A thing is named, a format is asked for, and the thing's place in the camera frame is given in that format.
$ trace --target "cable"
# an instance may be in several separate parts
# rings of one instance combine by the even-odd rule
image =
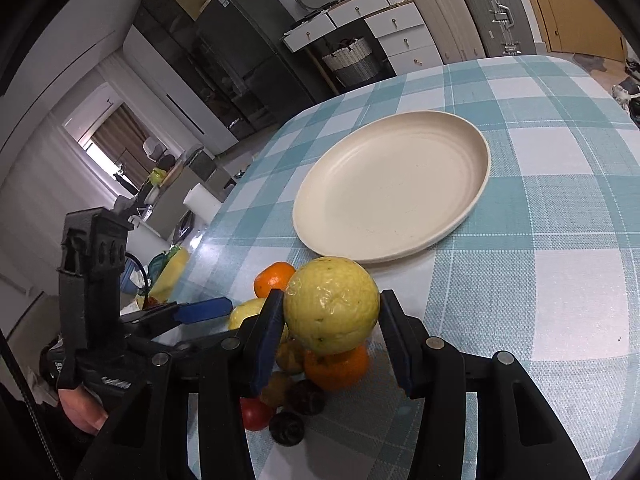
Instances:
[[[147,304],[149,303],[149,288],[150,288],[150,286],[149,286],[149,278],[148,278],[148,276],[146,275],[146,272],[145,272],[145,266],[142,265],[140,260],[137,259],[133,254],[125,253],[125,256],[129,260],[131,260],[132,262],[134,262],[136,264],[136,267],[142,273],[142,277],[145,280],[145,301],[143,301],[143,303],[142,303],[142,310],[145,310]]]
[[[0,356],[4,359],[6,363],[6,367],[9,369],[11,376],[14,378],[15,383],[22,394],[22,398],[24,399],[24,404],[27,407],[29,412],[29,416],[33,421],[33,425],[36,428],[36,432],[38,433],[38,437],[40,438],[40,442],[42,443],[42,447],[44,448],[45,453],[47,454],[47,458],[49,459],[49,463],[53,468],[54,473],[58,480],[64,480],[62,473],[60,472],[60,468],[58,467],[58,463],[53,456],[53,446],[51,443],[51,438],[49,433],[47,433],[44,422],[40,416],[40,412],[38,411],[38,405],[36,404],[36,400],[33,398],[33,394],[31,393],[31,389],[27,384],[27,379],[24,378],[22,374],[22,370],[20,370],[20,366],[18,365],[18,361],[15,360],[14,353],[11,352],[11,348],[9,347],[9,343],[4,338],[4,334],[2,330],[0,330]]]

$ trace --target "suitcase handle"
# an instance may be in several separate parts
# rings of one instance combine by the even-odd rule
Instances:
[[[514,21],[513,21],[513,15],[511,13],[511,9],[509,7],[507,7],[506,5],[503,4],[498,4],[498,8],[500,10],[503,10],[504,13],[507,15],[507,20],[508,20],[508,25],[505,25],[505,28],[511,28],[513,27],[513,25],[515,25]]]

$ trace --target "lemon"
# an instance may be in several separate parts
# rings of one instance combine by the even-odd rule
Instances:
[[[380,295],[369,273],[346,258],[326,256],[289,280],[284,319],[293,338],[318,355],[353,350],[378,321]]]
[[[256,298],[255,300],[245,301],[236,306],[229,316],[229,330],[240,328],[240,325],[242,325],[242,322],[246,318],[260,314],[265,301],[266,298]]]

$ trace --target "brown curtain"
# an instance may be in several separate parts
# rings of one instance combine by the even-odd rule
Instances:
[[[124,174],[140,188],[155,166],[142,148],[147,137],[135,115],[123,104],[102,123],[91,140],[117,166],[122,164]]]

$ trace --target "beige plate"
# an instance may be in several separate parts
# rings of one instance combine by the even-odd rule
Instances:
[[[468,216],[489,178],[489,145],[444,112],[377,120],[328,150],[293,205],[302,243],[361,263],[417,253]]]

